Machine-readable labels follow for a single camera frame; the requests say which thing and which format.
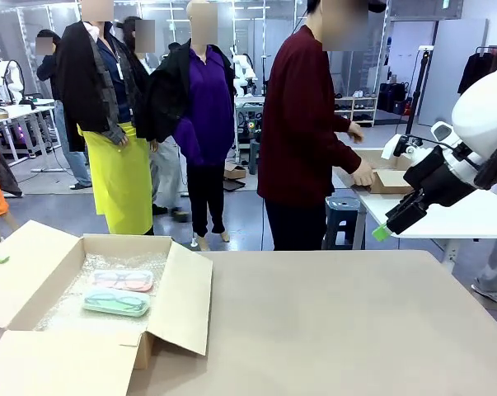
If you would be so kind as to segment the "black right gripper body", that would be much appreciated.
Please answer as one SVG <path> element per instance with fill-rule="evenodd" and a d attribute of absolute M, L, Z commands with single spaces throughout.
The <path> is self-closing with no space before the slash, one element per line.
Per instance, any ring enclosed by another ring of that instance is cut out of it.
<path fill-rule="evenodd" d="M 411 165 L 404 180 L 413 191 L 423 190 L 422 206 L 453 206 L 476 190 L 454 174 L 440 147 L 434 147 L 421 161 Z"/>

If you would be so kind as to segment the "person's right hand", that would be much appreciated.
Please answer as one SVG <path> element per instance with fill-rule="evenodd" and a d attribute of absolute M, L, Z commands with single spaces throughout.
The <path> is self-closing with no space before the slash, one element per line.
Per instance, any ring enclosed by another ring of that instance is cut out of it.
<path fill-rule="evenodd" d="M 375 181 L 375 173 L 369 163 L 361 159 L 359 167 L 351 174 L 356 186 L 371 186 Z"/>

